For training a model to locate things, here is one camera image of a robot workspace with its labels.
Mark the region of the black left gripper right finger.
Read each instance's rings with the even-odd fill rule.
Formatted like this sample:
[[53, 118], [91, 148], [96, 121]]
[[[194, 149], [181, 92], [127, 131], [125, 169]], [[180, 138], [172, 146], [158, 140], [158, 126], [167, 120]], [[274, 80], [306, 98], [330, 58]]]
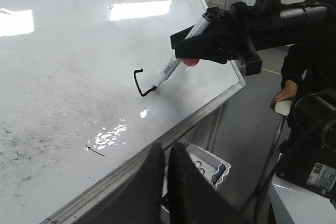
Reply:
[[170, 152], [167, 192], [170, 223], [250, 223], [205, 180], [181, 143]]

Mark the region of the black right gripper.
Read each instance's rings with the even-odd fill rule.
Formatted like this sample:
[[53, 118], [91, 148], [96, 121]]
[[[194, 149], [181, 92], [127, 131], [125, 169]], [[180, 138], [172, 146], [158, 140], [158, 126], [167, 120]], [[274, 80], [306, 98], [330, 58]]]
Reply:
[[262, 59], [244, 23], [248, 9], [249, 6], [244, 2], [232, 4], [230, 10], [208, 8], [212, 24], [206, 32], [185, 39], [194, 28], [191, 26], [170, 36], [176, 58], [208, 60], [220, 64], [233, 60], [243, 76], [259, 74]]

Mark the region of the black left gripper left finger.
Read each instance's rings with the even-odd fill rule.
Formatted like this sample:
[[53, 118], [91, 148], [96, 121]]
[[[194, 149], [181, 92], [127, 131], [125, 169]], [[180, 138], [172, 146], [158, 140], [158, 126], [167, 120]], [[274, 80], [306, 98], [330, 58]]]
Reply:
[[155, 143], [135, 175], [75, 223], [160, 223], [164, 165], [162, 146]]

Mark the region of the black left robot arm base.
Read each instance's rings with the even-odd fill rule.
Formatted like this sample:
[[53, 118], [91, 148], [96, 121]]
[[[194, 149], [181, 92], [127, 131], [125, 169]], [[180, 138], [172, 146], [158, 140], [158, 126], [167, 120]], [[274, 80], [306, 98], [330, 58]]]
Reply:
[[293, 107], [295, 132], [276, 175], [335, 203], [335, 89], [307, 94]]

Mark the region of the person's black sleeved forearm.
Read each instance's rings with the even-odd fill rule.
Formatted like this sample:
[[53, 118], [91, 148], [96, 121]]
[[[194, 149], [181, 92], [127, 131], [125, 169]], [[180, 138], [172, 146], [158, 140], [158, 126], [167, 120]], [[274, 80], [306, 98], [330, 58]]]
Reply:
[[289, 48], [281, 69], [286, 81], [297, 84], [296, 99], [335, 87], [335, 46], [322, 42], [295, 44]]

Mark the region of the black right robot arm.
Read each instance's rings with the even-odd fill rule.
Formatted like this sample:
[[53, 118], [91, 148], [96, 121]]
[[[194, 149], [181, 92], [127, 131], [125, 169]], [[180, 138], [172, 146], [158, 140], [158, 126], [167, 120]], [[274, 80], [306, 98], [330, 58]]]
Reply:
[[211, 24], [200, 35], [186, 38], [187, 28], [170, 36], [175, 56], [220, 64], [234, 60], [240, 73], [250, 76], [261, 71], [259, 50], [333, 38], [335, 0], [237, 2], [230, 10], [207, 9], [205, 19]]

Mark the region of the person's hand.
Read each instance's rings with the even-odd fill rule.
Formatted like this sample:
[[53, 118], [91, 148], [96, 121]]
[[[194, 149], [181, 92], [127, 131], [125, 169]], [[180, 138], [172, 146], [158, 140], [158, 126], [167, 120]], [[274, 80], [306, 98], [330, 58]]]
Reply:
[[297, 94], [297, 91], [298, 85], [292, 80], [287, 80], [284, 87], [273, 97], [270, 108], [274, 109], [277, 102], [293, 100]]

